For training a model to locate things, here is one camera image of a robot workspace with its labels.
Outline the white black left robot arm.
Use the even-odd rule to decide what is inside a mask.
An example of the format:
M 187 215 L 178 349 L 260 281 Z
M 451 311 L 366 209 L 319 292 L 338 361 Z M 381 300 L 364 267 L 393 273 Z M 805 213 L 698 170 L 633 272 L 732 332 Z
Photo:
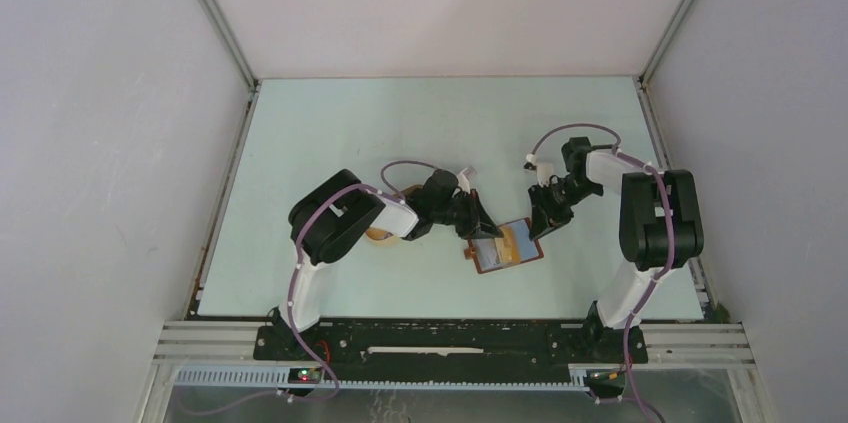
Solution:
M 435 168 L 421 185 L 386 193 L 343 169 L 298 201 L 289 213 L 295 264 L 278 311 L 285 326 L 277 345 L 292 359 L 316 346 L 312 329 L 321 318 L 322 273 L 345 257 L 369 230 L 414 241 L 433 226 L 454 229 L 462 240 L 501 238 L 463 173 Z

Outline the orange VIP card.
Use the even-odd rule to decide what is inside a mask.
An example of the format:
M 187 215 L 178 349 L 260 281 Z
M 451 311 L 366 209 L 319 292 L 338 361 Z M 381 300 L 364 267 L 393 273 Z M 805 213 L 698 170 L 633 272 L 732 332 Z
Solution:
M 529 228 L 524 220 L 503 224 L 499 228 L 503 237 L 496 238 L 495 243 L 502 266 L 520 264 L 537 256 L 535 243 L 529 238 Z

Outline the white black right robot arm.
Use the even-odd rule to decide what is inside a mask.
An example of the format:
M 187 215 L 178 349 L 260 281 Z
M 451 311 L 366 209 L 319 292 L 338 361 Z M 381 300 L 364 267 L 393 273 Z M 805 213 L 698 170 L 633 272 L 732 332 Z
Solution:
M 554 174 L 536 154 L 525 169 L 537 182 L 528 190 L 529 237 L 537 241 L 566 226 L 575 206 L 590 196 L 620 198 L 618 242 L 623 261 L 612 282 L 592 303 L 579 342 L 585 354 L 606 361 L 639 324 L 640 313 L 666 277 L 700 255 L 704 233 L 694 176 L 687 170 L 660 171 L 615 145 L 569 139 L 561 149 L 566 175 Z

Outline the silver VIP diamond card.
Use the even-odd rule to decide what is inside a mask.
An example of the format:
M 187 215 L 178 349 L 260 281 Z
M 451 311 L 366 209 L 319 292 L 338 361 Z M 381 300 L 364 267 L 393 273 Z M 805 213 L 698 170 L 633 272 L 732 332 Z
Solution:
M 480 274 L 496 271 L 502 267 L 494 239 L 472 240 L 470 250 L 472 251 L 472 259 Z

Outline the brown leather card holder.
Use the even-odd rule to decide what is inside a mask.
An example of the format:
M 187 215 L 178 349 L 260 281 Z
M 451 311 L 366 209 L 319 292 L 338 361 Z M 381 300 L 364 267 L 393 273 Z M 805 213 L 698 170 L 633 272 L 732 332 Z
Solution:
M 478 274 L 519 266 L 544 258 L 538 241 L 530 238 L 530 219 L 523 218 L 499 227 L 502 237 L 468 240 L 464 258 L 472 261 Z

